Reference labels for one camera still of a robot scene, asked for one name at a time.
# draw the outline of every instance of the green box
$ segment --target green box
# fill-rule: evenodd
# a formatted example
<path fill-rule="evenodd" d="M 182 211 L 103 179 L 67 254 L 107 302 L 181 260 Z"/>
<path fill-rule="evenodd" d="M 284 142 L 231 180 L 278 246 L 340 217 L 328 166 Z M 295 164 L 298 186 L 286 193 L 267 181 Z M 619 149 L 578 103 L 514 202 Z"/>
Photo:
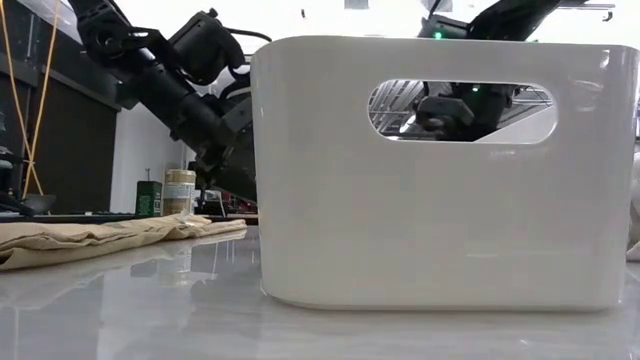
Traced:
<path fill-rule="evenodd" d="M 162 214 L 162 184 L 157 181 L 138 181 L 136 215 L 156 217 Z"/>

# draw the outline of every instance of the table surface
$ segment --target table surface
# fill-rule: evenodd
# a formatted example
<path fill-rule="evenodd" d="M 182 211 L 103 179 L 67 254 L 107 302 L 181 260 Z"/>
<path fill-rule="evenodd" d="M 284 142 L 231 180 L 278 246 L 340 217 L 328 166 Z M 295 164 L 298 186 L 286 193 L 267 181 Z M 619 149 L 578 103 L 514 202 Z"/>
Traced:
<path fill-rule="evenodd" d="M 215 240 L 1 274 L 0 358 L 640 359 L 639 265 L 607 312 L 327 312 L 263 295 L 257 228 Z"/>

